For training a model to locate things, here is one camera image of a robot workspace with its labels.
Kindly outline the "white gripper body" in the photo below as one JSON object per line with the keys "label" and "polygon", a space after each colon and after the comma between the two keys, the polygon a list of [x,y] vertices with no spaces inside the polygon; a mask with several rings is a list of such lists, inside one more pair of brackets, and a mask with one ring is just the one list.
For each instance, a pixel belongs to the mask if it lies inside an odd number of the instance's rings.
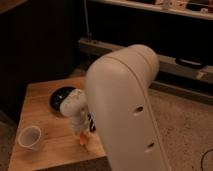
{"label": "white gripper body", "polygon": [[87,133],[89,130],[88,116],[85,112],[80,112],[70,119],[71,128],[76,135]]}

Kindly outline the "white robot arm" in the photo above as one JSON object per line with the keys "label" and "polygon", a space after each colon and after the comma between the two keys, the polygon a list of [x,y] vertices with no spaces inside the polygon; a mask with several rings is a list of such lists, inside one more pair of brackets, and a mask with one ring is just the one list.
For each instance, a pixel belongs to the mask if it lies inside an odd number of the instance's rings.
{"label": "white robot arm", "polygon": [[108,53],[89,67],[85,88],[60,104],[76,130],[92,115],[112,171],[171,171],[148,95],[158,71],[145,45]]}

